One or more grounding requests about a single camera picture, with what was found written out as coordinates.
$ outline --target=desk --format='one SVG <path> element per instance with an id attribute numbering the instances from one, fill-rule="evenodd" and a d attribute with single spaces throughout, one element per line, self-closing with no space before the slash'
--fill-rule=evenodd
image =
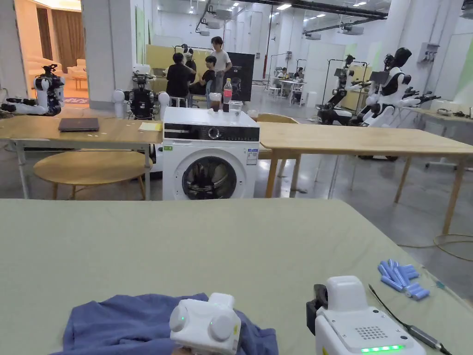
<path id="1" fill-rule="evenodd" d="M 416 130 L 401 128 L 366 128 L 322 124 L 281 124 L 261 122 L 260 142 L 272 151 L 266 197 L 272 196 L 278 159 L 289 153 L 336 154 L 330 190 L 333 190 L 341 155 L 406 156 L 403 175 L 395 197 L 399 201 L 412 156 L 452 157 L 459 160 L 455 182 L 448 203 L 443 233 L 448 233 L 456 199 L 463 178 L 466 158 L 473 146 Z"/>
<path id="2" fill-rule="evenodd" d="M 455 122 L 461 123 L 473 123 L 473 119 L 465 118 L 465 117 L 457 117 L 454 115 L 451 116 L 443 116 L 438 114 L 436 111 L 430 111 L 423 108 L 416 108 L 416 107 L 405 107 L 404 109 L 415 112 L 419 115 L 426 115 L 432 118 L 437 119 L 438 122 L 442 125 L 442 133 L 440 134 L 442 137 L 445 137 L 447 133 L 447 125 L 446 123 L 455 124 Z M 451 166 L 456 167 L 456 164 L 448 163 L 445 158 L 441 158 L 440 161 L 429 161 L 425 164 L 425 167 L 428 168 L 430 165 L 442 165 L 442 166 Z"/>
<path id="3" fill-rule="evenodd" d="M 297 81 L 292 81 L 292 80 L 281 80 L 280 82 L 291 85 L 291 94 L 289 95 L 289 106 L 292 105 L 292 95 L 294 94 L 294 91 L 295 91 L 294 90 L 294 85 L 300 85 L 301 88 L 302 88 L 305 84 L 307 84 L 306 82 L 297 82 Z"/>
<path id="4" fill-rule="evenodd" d="M 163 141 L 161 132 L 142 132 L 141 121 L 117 118 L 98 118 L 98 132 L 67 132 L 58 130 L 60 118 L 46 116 L 16 116 L 0 120 L 0 140 L 16 143 L 21 184 L 25 198 L 29 198 L 23 166 L 24 147 L 96 148 L 144 150 L 144 166 L 149 168 L 149 144 Z M 150 198 L 149 170 L 145 174 L 146 200 Z"/>
<path id="5" fill-rule="evenodd" d="M 224 292 L 259 327 L 276 329 L 281 355 L 315 355 L 305 303 L 334 275 L 359 277 L 382 309 L 371 283 L 401 320 L 454 355 L 471 353 L 472 308 L 341 201 L 5 199 L 0 209 L 0 354 L 60 350 L 72 307 L 91 300 Z M 224 233 L 195 228 L 209 216 Z M 377 265 L 390 257 L 420 270 L 431 296 L 415 302 L 382 284 Z"/>

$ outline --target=yellow notepad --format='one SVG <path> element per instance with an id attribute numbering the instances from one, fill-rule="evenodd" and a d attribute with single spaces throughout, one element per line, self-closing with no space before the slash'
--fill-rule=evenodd
<path id="1" fill-rule="evenodd" d="M 161 132 L 163 130 L 163 124 L 159 123 L 147 123 L 143 122 L 141 126 L 138 128 L 139 131 L 155 131 Z"/>

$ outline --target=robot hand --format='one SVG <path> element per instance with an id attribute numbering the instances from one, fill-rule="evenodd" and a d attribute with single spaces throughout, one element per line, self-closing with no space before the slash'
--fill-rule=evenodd
<path id="1" fill-rule="evenodd" d="M 208 302 L 181 300 L 169 319 L 171 339 L 192 353 L 235 355 L 241 320 L 233 296 L 213 293 Z"/>

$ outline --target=black panel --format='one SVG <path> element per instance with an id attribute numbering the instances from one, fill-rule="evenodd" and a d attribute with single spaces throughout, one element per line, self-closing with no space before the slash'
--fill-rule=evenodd
<path id="1" fill-rule="evenodd" d="M 260 129 L 259 127 L 164 123 L 164 138 L 200 141 L 258 142 L 260 139 Z"/>

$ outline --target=black shirt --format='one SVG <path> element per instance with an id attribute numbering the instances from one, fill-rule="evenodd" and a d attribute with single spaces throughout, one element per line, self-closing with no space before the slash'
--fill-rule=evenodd
<path id="1" fill-rule="evenodd" d="M 215 86 L 215 71 L 207 70 L 204 73 L 204 75 L 202 75 L 202 80 L 205 81 L 205 85 L 202 85 L 198 81 L 190 86 L 190 90 L 192 94 L 205 95 L 205 86 L 207 85 L 207 82 L 209 82 L 210 80 L 213 80 L 212 86 Z"/>
<path id="2" fill-rule="evenodd" d="M 166 92 L 169 96 L 178 98 L 187 96 L 189 93 L 189 87 L 187 85 L 189 74 L 189 69 L 182 63 L 169 66 L 166 76 Z"/>
<path id="3" fill-rule="evenodd" d="M 187 61 L 187 62 L 185 62 L 185 65 L 186 65 L 186 67 L 189 67 L 189 68 L 193 69 L 194 71 L 197 70 L 197 66 L 195 65 L 195 62 L 194 62 L 194 61 Z M 195 74 L 192 74 L 192 73 L 191 73 L 191 74 L 189 75 L 189 81 L 190 81 L 191 83 L 193 83 L 193 82 L 195 81 Z"/>

